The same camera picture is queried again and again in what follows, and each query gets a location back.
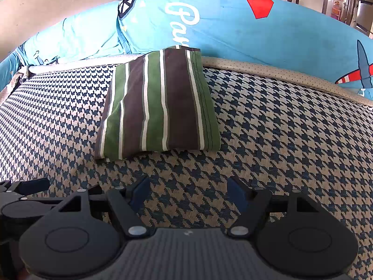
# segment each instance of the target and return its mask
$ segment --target screw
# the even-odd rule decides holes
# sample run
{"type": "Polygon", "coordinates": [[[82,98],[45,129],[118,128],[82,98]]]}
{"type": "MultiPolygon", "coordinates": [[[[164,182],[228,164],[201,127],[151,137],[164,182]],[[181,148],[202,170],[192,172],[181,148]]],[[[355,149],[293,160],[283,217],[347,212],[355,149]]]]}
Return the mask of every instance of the screw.
{"type": "Polygon", "coordinates": [[[249,233],[249,229],[244,226],[235,226],[231,228],[231,234],[235,236],[245,236],[249,233]]]}
{"type": "Polygon", "coordinates": [[[132,226],[128,229],[128,233],[133,236],[141,236],[145,234],[147,229],[143,226],[132,226]]]}

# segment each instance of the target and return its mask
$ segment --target houndstooth mattress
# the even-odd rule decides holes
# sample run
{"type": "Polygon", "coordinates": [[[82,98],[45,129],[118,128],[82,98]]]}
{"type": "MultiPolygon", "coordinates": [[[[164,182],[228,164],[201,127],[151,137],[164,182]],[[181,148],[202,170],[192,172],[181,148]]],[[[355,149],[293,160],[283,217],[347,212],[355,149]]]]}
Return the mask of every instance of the houndstooth mattress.
{"type": "Polygon", "coordinates": [[[299,187],[353,231],[359,256],[350,276],[373,276],[373,112],[345,99],[265,77],[204,69],[215,104],[219,152],[146,153],[93,159],[114,66],[38,74],[0,107],[0,178],[48,177],[39,196],[64,196],[99,183],[104,190],[144,174],[152,194],[148,225],[229,227],[239,215],[228,177],[286,194],[299,187]]]}

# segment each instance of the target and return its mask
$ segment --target striped cloth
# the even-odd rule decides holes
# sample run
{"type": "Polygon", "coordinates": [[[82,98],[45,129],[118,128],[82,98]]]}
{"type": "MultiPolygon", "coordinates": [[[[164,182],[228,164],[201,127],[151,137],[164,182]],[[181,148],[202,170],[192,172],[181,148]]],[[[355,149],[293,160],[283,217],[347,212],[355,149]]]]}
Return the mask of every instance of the striped cloth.
{"type": "Polygon", "coordinates": [[[200,50],[177,45],[117,66],[101,123],[95,159],[174,148],[219,150],[200,50]]]}

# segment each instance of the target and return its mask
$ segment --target bed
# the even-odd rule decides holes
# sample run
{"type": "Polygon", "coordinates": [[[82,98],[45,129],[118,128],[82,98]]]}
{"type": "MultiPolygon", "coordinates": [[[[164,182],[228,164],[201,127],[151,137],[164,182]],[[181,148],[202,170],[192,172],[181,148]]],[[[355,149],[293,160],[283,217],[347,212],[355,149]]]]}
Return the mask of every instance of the bed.
{"type": "Polygon", "coordinates": [[[141,219],[193,228],[233,224],[239,211],[227,197],[229,177],[279,195],[300,188],[356,234],[359,255],[350,276],[373,276],[372,106],[357,95],[316,89],[317,83],[296,84],[291,74],[278,79],[265,67],[258,75],[249,64],[223,62],[204,61],[220,151],[172,150],[115,162],[97,162],[93,151],[117,61],[58,71],[44,66],[20,79],[0,106],[1,180],[47,177],[51,187],[38,196],[54,197],[148,176],[152,192],[141,219]]]}

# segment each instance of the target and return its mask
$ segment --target black circular pad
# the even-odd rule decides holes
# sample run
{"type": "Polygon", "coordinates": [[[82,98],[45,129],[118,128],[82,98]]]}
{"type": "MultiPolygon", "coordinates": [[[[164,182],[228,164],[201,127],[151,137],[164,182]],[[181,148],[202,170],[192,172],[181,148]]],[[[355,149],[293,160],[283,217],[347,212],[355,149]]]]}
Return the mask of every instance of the black circular pad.
{"type": "Polygon", "coordinates": [[[119,247],[112,226],[76,212],[46,216],[19,240],[27,269],[45,278],[88,276],[110,263],[119,247]]]}
{"type": "Polygon", "coordinates": [[[25,219],[44,216],[50,211],[50,206],[31,200],[23,200],[10,203],[3,207],[3,216],[13,219],[25,219]]]}
{"type": "Polygon", "coordinates": [[[45,244],[55,252],[71,253],[85,247],[89,240],[89,234],[79,227],[62,227],[51,231],[45,239],[45,244]]]}
{"type": "Polygon", "coordinates": [[[354,262],[355,235],[333,216],[297,213],[267,224],[257,248],[273,267],[294,277],[329,277],[346,272],[354,262]]]}

